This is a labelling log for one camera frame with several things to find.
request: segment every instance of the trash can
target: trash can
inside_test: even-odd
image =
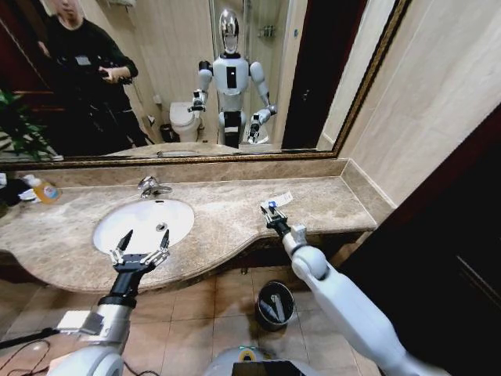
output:
[[[285,327],[294,314],[294,297],[283,282],[270,280],[259,291],[255,304],[256,320],[266,331]]]
[[[162,139],[164,139],[166,143],[179,142],[179,135],[174,132],[174,129],[172,129],[172,126],[170,124],[162,124],[160,126],[160,134],[162,135]]]

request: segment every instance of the man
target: man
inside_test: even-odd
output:
[[[47,25],[47,45],[39,45],[56,62],[59,90],[69,106],[95,127],[91,132],[99,139],[91,145],[93,154],[128,149],[128,139],[136,146],[147,145],[123,87],[138,75],[134,62],[102,28],[81,15],[77,0],[51,2],[56,15]]]

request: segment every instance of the green leaves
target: green leaves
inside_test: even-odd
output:
[[[34,124],[29,109],[22,104],[21,96],[0,90],[0,151],[12,146],[16,154],[28,154],[36,161],[52,155],[49,144],[42,136],[44,125]]]

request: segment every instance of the doorway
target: doorway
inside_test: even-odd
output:
[[[366,3],[308,2],[283,149],[316,147]]]

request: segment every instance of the silver robot head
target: silver robot head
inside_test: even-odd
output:
[[[229,9],[222,11],[219,17],[222,45],[225,52],[232,55],[238,46],[238,19],[235,12]]]

